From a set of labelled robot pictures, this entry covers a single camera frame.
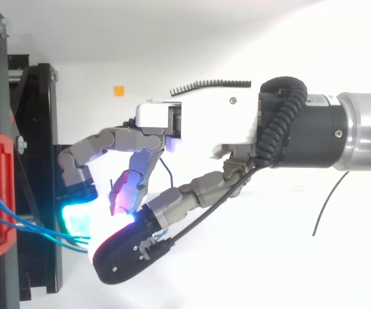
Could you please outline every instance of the coiled black cable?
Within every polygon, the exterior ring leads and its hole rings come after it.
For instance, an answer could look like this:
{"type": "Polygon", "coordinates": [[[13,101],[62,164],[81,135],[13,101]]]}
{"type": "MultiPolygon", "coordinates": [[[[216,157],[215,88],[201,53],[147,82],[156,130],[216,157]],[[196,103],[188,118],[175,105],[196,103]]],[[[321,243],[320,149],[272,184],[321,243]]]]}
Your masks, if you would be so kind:
{"type": "Polygon", "coordinates": [[[261,86],[260,93],[279,93],[281,90],[287,92],[283,105],[263,130],[257,143],[254,163],[258,167],[271,165],[277,147],[307,100],[306,85],[294,77],[271,79],[261,86]]]}

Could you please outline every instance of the blue wire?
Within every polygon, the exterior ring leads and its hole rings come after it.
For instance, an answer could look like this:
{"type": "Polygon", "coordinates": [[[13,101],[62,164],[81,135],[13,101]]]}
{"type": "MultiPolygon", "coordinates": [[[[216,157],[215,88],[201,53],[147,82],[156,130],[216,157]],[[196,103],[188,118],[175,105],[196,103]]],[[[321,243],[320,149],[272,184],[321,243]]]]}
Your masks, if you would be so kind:
{"type": "Polygon", "coordinates": [[[16,219],[17,221],[19,221],[22,224],[24,224],[26,227],[28,227],[28,228],[30,228],[32,230],[37,230],[38,233],[40,233],[40,234],[50,234],[51,236],[56,236],[56,237],[68,239],[70,241],[74,241],[74,242],[77,242],[77,243],[87,244],[84,241],[80,241],[80,240],[75,239],[75,238],[82,238],[82,236],[70,236],[70,235],[58,233],[58,232],[56,232],[54,230],[49,230],[49,229],[46,229],[46,228],[41,229],[41,227],[39,225],[32,224],[32,223],[30,223],[30,222],[22,219],[21,217],[17,216],[16,214],[14,214],[8,207],[6,207],[6,205],[0,205],[0,209],[3,212],[5,212],[6,214],[8,214],[11,217],[13,217],[14,219],[16,219]]]}
{"type": "Polygon", "coordinates": [[[159,235],[157,235],[157,236],[154,236],[154,239],[155,239],[155,240],[160,240],[160,238],[161,238],[162,236],[166,235],[167,233],[168,233],[168,229],[165,229],[165,230],[162,231],[161,234],[159,234],[159,235]]]}
{"type": "Polygon", "coordinates": [[[21,217],[17,216],[14,212],[12,212],[5,204],[4,202],[0,199],[0,209],[4,211],[5,213],[9,214],[11,217],[15,218],[17,221],[21,222],[25,226],[31,227],[33,229],[39,229],[43,233],[51,234],[52,236],[57,236],[65,239],[72,239],[73,241],[75,238],[80,238],[80,239],[90,239],[89,236],[71,236],[63,233],[58,233],[50,229],[46,229],[45,227],[42,227],[40,225],[34,225],[21,217]]]}
{"type": "MultiPolygon", "coordinates": [[[[47,235],[47,234],[42,234],[39,230],[37,230],[37,229],[31,229],[31,228],[29,228],[29,227],[18,227],[17,225],[15,225],[15,224],[12,224],[12,223],[10,223],[10,222],[7,222],[7,221],[5,221],[5,220],[2,220],[2,219],[0,219],[0,223],[2,223],[2,224],[5,224],[5,225],[8,225],[9,227],[13,227],[13,228],[15,228],[15,229],[17,229],[17,230],[20,230],[20,231],[22,231],[22,232],[29,232],[29,233],[35,233],[35,234],[40,234],[40,235],[42,235],[42,236],[44,236],[44,237],[50,237],[49,238],[49,240],[55,240],[54,242],[58,242],[57,241],[57,239],[55,239],[55,238],[52,238],[51,236],[49,236],[49,235],[47,235]]],[[[77,241],[77,242],[79,242],[79,243],[83,243],[84,245],[88,245],[88,243],[86,243],[85,241],[80,241],[80,240],[75,240],[75,241],[77,241]]]]}

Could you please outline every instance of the black cable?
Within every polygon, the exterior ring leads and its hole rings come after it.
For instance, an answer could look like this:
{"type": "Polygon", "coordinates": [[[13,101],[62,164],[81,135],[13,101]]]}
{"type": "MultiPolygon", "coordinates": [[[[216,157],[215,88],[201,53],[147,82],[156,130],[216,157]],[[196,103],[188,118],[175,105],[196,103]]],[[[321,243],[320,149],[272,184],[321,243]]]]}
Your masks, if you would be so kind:
{"type": "Polygon", "coordinates": [[[307,87],[294,77],[271,79],[262,84],[260,93],[280,93],[283,90],[287,92],[283,104],[257,139],[254,161],[256,166],[269,167],[272,165],[276,152],[281,147],[281,141],[306,103],[307,87]]]}
{"type": "Polygon", "coordinates": [[[191,222],[184,230],[179,232],[176,236],[171,238],[172,242],[178,241],[181,237],[186,235],[190,230],[195,228],[199,223],[201,223],[206,217],[208,217],[210,214],[212,214],[219,206],[226,201],[230,197],[230,195],[233,194],[239,186],[241,186],[247,179],[249,179],[252,175],[257,173],[261,167],[255,167],[254,169],[251,169],[247,174],[242,176],[231,188],[220,198],[218,201],[216,201],[213,206],[208,208],[201,216],[199,216],[197,219],[195,219],[193,222],[191,222]]]}
{"type": "Polygon", "coordinates": [[[320,219],[321,219],[321,215],[323,214],[323,211],[325,211],[325,208],[326,208],[326,205],[330,199],[330,197],[332,196],[332,194],[334,193],[334,191],[336,190],[336,188],[338,187],[338,185],[341,183],[341,181],[344,179],[344,177],[347,176],[349,172],[345,172],[343,174],[343,176],[339,179],[339,181],[337,182],[337,184],[334,185],[333,189],[331,190],[330,194],[327,196],[327,199],[325,201],[325,203],[323,204],[323,207],[321,208],[320,210],[320,214],[319,214],[319,217],[317,218],[317,222],[316,222],[316,225],[314,226],[314,231],[313,231],[313,234],[312,236],[315,236],[316,235],[316,232],[317,232],[317,228],[319,227],[319,223],[320,223],[320,219]]]}
{"type": "Polygon", "coordinates": [[[173,188],[174,187],[173,174],[171,173],[170,169],[168,168],[168,166],[164,163],[164,161],[161,158],[160,158],[160,161],[161,161],[162,165],[164,165],[164,167],[166,168],[167,172],[170,175],[171,187],[173,188]]]}

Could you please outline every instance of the wire bundle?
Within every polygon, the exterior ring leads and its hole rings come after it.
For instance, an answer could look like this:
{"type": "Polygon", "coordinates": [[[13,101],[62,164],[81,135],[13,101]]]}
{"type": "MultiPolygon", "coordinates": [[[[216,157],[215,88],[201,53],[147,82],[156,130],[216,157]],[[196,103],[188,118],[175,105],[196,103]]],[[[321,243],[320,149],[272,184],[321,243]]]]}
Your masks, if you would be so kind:
{"type": "Polygon", "coordinates": [[[63,233],[58,233],[56,231],[47,229],[47,228],[42,227],[40,225],[30,223],[27,220],[22,219],[20,216],[16,215],[14,212],[12,212],[4,204],[4,202],[1,200],[1,198],[0,198],[0,210],[5,212],[7,215],[13,217],[14,219],[16,219],[18,222],[21,222],[24,225],[24,227],[18,227],[15,224],[11,224],[10,222],[7,222],[5,220],[0,219],[0,223],[2,223],[2,224],[8,225],[9,227],[12,227],[14,229],[17,229],[17,230],[20,230],[20,231],[23,231],[23,232],[30,232],[30,233],[40,234],[41,236],[45,237],[46,239],[48,239],[48,240],[50,240],[50,241],[52,241],[52,242],[54,242],[54,243],[56,243],[60,246],[63,246],[64,248],[70,249],[72,251],[76,251],[76,252],[80,252],[80,253],[87,253],[88,252],[86,250],[81,250],[81,249],[75,248],[73,246],[69,246],[65,243],[62,243],[58,239],[55,239],[55,237],[62,238],[62,239],[65,239],[65,240],[70,240],[70,241],[73,241],[75,243],[82,243],[82,244],[88,245],[87,241],[83,241],[83,240],[80,240],[80,239],[90,239],[89,236],[71,236],[71,235],[67,235],[67,234],[63,234],[63,233]]]}

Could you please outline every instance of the silver metal cylinder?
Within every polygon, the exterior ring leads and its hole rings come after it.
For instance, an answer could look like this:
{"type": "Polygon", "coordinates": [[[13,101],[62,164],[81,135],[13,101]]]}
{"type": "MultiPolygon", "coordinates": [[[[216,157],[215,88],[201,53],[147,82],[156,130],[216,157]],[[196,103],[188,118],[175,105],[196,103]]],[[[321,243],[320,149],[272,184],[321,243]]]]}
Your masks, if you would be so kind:
{"type": "Polygon", "coordinates": [[[371,94],[342,93],[338,100],[348,129],[345,149],[333,166],[339,171],[371,171],[371,94]]]}

